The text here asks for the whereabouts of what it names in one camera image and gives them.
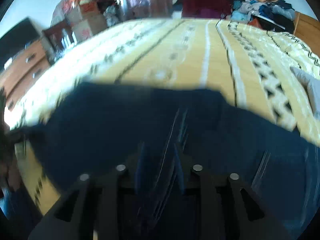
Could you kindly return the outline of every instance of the metal screw head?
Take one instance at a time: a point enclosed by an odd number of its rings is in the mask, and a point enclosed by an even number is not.
[[[203,167],[199,164],[193,165],[192,167],[195,171],[202,171]]]
[[[239,178],[240,178],[240,176],[237,173],[231,173],[230,174],[230,179],[237,180]]]
[[[89,179],[89,177],[90,177],[89,174],[84,173],[84,174],[80,175],[79,179],[82,181],[85,181],[85,180]]]
[[[123,164],[116,166],[117,171],[124,171],[125,169],[126,169],[126,166],[124,166]]]

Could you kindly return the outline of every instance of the dark blue cloth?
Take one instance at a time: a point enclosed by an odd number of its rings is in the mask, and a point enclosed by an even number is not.
[[[187,110],[185,153],[214,174],[236,172],[297,238],[319,207],[318,148],[226,103],[219,92],[82,83],[46,125],[26,132],[47,176],[62,192],[82,173],[100,175],[145,142],[163,150],[177,110]]]
[[[292,9],[291,3],[286,3],[285,0],[279,0],[275,4],[281,6],[283,9]]]
[[[267,17],[267,18],[273,20],[272,9],[269,8],[268,6],[266,6],[266,5],[261,5],[260,8],[259,8],[259,13],[260,13],[262,16]]]
[[[293,21],[289,20],[288,18],[284,17],[280,14],[273,15],[274,22],[278,23],[279,25],[285,27],[285,31],[289,33],[294,32],[294,24]]]

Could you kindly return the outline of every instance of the pile of clothes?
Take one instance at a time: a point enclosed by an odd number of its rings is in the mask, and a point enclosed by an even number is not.
[[[295,11],[284,0],[259,2],[257,0],[235,0],[231,20],[249,23],[258,19],[261,28],[293,33]]]
[[[272,31],[293,33],[295,11],[284,0],[173,0],[182,17],[231,19]]]

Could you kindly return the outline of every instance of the patterned bedspread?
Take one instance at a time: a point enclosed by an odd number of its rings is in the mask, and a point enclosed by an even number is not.
[[[168,89],[207,87],[319,146],[320,121],[291,66],[320,79],[319,58],[288,33],[215,19],[129,21],[75,47],[44,73],[5,120],[12,128],[46,122],[84,79]],[[32,149],[22,149],[27,151],[17,150],[17,157],[24,183],[46,213],[59,194]]]

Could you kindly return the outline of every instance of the dark red fabric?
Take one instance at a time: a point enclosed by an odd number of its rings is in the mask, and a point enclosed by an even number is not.
[[[225,19],[232,0],[183,0],[182,17]]]

